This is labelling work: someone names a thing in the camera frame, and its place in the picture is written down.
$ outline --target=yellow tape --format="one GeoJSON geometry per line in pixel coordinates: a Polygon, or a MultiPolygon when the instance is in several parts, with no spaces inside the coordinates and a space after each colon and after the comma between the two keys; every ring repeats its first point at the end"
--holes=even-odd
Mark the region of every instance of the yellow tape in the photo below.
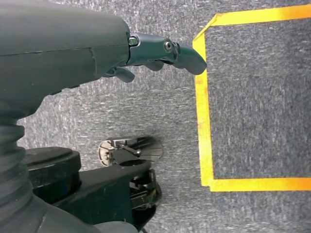
{"type": "MultiPolygon", "coordinates": [[[[205,32],[211,26],[262,23],[311,18],[311,4],[216,14],[192,42],[195,50],[207,59],[205,32]]],[[[214,179],[208,104],[208,72],[196,76],[196,113],[202,186],[211,192],[232,191],[311,191],[311,178],[214,179]]]]}

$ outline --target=gray carpet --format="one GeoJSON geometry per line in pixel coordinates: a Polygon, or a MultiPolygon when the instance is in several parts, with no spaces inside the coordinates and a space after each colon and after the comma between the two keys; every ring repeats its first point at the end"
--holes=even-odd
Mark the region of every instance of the gray carpet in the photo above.
{"type": "MultiPolygon", "coordinates": [[[[306,0],[62,0],[123,17],[132,31],[191,44],[215,13],[306,0]]],[[[217,178],[309,177],[311,20],[214,27],[207,33],[213,159],[217,178]]],[[[193,76],[132,68],[133,83],[101,79],[47,97],[21,120],[26,148],[70,147],[83,169],[100,167],[110,136],[149,134],[163,199],[150,233],[309,233],[310,192],[211,193],[200,185],[193,76]]]]}

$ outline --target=bolt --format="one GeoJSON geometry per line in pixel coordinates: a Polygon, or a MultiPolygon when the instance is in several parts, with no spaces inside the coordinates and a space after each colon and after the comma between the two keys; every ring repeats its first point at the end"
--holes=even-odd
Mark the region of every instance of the bolt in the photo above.
{"type": "Polygon", "coordinates": [[[136,155],[137,155],[138,157],[140,157],[141,155],[142,151],[141,150],[137,150],[136,151],[136,155]]]}
{"type": "Polygon", "coordinates": [[[138,44],[138,40],[136,37],[132,36],[128,39],[128,44],[130,46],[135,46],[138,44]]]}
{"type": "Polygon", "coordinates": [[[165,49],[167,52],[171,52],[173,49],[173,45],[171,44],[171,41],[165,41],[165,42],[165,49]]]}

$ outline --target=yellow tape square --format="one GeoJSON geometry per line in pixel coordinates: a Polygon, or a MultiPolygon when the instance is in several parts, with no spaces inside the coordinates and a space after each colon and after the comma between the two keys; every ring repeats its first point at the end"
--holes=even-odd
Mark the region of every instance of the yellow tape square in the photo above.
{"type": "MultiPolygon", "coordinates": [[[[206,61],[205,31],[209,27],[303,18],[311,18],[311,4],[216,14],[193,40],[192,46],[206,61]]],[[[208,71],[196,76],[195,85],[202,186],[209,186],[211,192],[311,191],[311,178],[214,179],[208,71]]]]}

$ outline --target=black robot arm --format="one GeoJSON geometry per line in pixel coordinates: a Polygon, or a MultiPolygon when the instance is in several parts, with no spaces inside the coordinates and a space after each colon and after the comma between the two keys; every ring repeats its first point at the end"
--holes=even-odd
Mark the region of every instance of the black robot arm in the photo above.
{"type": "Polygon", "coordinates": [[[34,196],[22,162],[26,150],[17,145],[24,128],[16,124],[35,113],[48,95],[100,77],[130,82],[134,75],[124,67],[159,70],[163,63],[193,74],[206,68],[192,48],[131,34],[117,16],[44,0],[0,0],[0,232],[103,231],[34,196]]]}

